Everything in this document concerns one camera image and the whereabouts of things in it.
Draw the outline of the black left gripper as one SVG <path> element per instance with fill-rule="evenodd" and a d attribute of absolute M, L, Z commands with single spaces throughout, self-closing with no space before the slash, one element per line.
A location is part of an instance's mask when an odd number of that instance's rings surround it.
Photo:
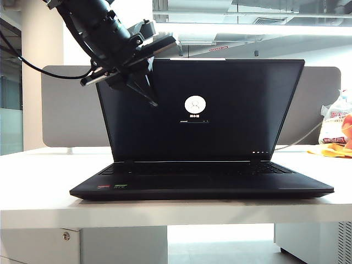
<path fill-rule="evenodd" d="M 113 62 L 103 66 L 97 63 L 92 66 L 92 73 L 81 79 L 82 86 L 99 83 L 102 80 L 111 80 L 109 86 L 119 91 L 134 91 L 146 99 L 149 104 L 157 107 L 157 96 L 153 83 L 149 79 L 152 61 L 157 53 L 176 45 L 173 35 L 166 35 L 147 45 L 127 47 Z M 133 79 L 139 75 L 139 83 Z"/>

